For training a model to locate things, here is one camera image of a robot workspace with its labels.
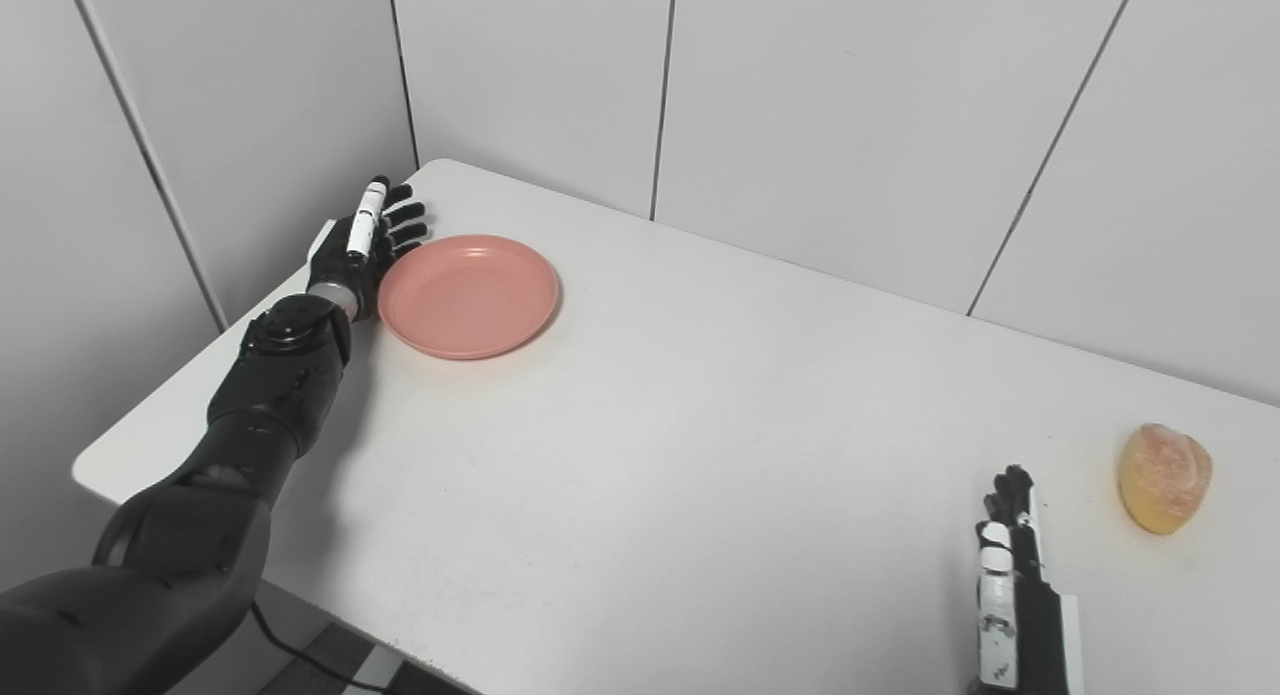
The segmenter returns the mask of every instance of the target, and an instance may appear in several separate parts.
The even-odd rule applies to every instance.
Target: white robotic hand
[[[972,694],[1083,695],[1075,598],[1044,580],[1036,486],[1019,466],[995,480],[979,522],[978,680]]]

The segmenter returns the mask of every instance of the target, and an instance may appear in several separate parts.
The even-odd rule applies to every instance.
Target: black cable
[[[333,677],[334,680],[349,685],[352,687],[369,690],[370,692],[384,692],[385,695],[401,695],[401,692],[397,692],[390,687],[379,687],[376,685],[360,682],[357,680],[352,680],[347,676],[343,676],[340,672],[330,668],[329,666],[321,663],[320,660],[312,658],[311,655],[303,653],[302,650],[298,650],[297,648],[285,644],[283,640],[276,637],[274,632],[271,632],[271,628],[266,625],[266,617],[262,616],[262,609],[257,607],[257,602],[250,604],[248,612],[253,614],[253,619],[257,622],[257,628],[262,631],[262,637],[266,637],[266,641],[269,641],[271,645],[275,645],[278,649],[288,654],[292,654],[293,658],[301,659],[303,663],[311,666],[312,668],[324,673],[325,676]]]

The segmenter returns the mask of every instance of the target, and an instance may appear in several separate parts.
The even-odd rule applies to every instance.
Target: wall seam
[[[227,332],[227,314],[223,311],[221,303],[218,302],[218,297],[214,294],[214,291],[209,284],[207,273],[201,265],[200,256],[196,253],[195,243],[191,239],[191,233],[187,229],[187,224],[178,209],[178,202],[174,200],[173,189],[169,188],[169,183],[160,168],[160,161],[155,157],[151,142],[147,140],[137,108],[133,106],[128,93],[124,91],[124,84],[120,81],[115,58],[110,52],[110,47],[102,35],[97,17],[93,15],[92,6],[88,0],[72,1],[76,3],[76,10],[84,22],[84,29],[88,31],[90,40],[93,44],[93,51],[97,52],[97,58],[102,63],[102,70],[106,72],[108,83],[111,86],[111,92],[115,93],[115,100],[119,102],[120,111],[123,111],[124,122],[129,127],[129,133],[133,134],[133,142],[137,145],[138,154],[142,156],[142,163],[147,168],[147,174],[151,175],[151,183],[155,184],[156,192],[160,195],[160,205],[164,206],[165,214],[169,216],[169,225],[173,227],[174,234],[178,236],[178,244],[182,247],[183,256],[187,257],[187,266],[191,268],[192,275],[196,279],[196,285],[200,288],[200,294],[205,298],[205,307],[209,308],[209,315],[212,317],[214,325],[218,326],[218,330]]]
[[[671,40],[676,31],[676,0],[667,6],[667,50],[662,58],[662,97],[658,104],[658,142],[653,154],[653,191],[649,193],[649,221],[658,218],[658,175],[662,168],[662,136],[667,127],[667,84],[671,76]]]
[[[392,3],[392,28],[396,31],[396,55],[401,63],[401,88],[404,90],[404,115],[408,118],[408,140],[413,146],[413,172],[422,168],[422,161],[417,156],[417,129],[413,127],[413,101],[408,97],[408,72],[404,70],[404,45],[399,35],[399,13],[396,10],[396,0]]]
[[[1116,26],[1120,24],[1120,17],[1124,15],[1125,8],[1129,6],[1129,0],[1120,0],[1120,6],[1116,8],[1115,17],[1111,17],[1111,24],[1107,26],[1106,35],[1102,35],[1102,42],[1098,44],[1097,52],[1093,52],[1093,60],[1089,61],[1089,67],[1084,70],[1084,77],[1080,81],[1078,88],[1075,88],[1075,95],[1071,97],[1071,104],[1066,108],[1066,113],[1062,116],[1062,122],[1057,125],[1053,138],[1048,143],[1048,148],[1044,156],[1041,159],[1039,166],[1036,169],[1036,175],[1032,177],[1032,183],[1027,188],[1027,193],[1023,195],[1021,202],[1018,205],[1018,212],[1014,214],[1014,220],[1009,224],[1009,230],[1005,232],[1005,238],[1000,241],[1000,247],[996,248],[996,257],[991,259],[991,265],[987,268],[987,274],[982,278],[982,284],[978,285],[978,292],[973,296],[973,302],[969,303],[969,310],[965,311],[965,316],[973,316],[974,308],[978,307],[978,300],[982,298],[984,291],[987,291],[987,282],[991,282],[991,276],[996,273],[996,265],[998,265],[1000,259],[1005,255],[1005,248],[1009,247],[1009,241],[1014,236],[1014,230],[1018,229],[1020,221],[1023,221],[1023,214],[1027,212],[1027,206],[1032,202],[1032,196],[1036,193],[1036,187],[1039,184],[1041,177],[1044,174],[1044,168],[1048,166],[1050,159],[1053,156],[1053,151],[1057,148],[1059,141],[1062,138],[1062,133],[1066,131],[1066,124],[1071,120],[1071,115],[1075,113],[1075,106],[1080,102],[1080,97],[1084,93],[1089,81],[1093,77],[1093,70],[1097,69],[1098,61],[1102,60],[1102,52],[1106,51],[1107,45],[1111,44],[1111,35],[1115,33]]]

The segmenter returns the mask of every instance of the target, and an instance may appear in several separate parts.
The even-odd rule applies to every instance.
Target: bread
[[[1120,453],[1120,498],[1142,527],[1171,535],[1204,499],[1213,462],[1192,436],[1148,422]]]

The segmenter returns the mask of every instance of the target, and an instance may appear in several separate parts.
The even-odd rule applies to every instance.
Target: pink plate
[[[439,358],[488,358],[541,330],[559,298],[550,264],[517,241],[453,236],[390,268],[378,293],[388,329]]]

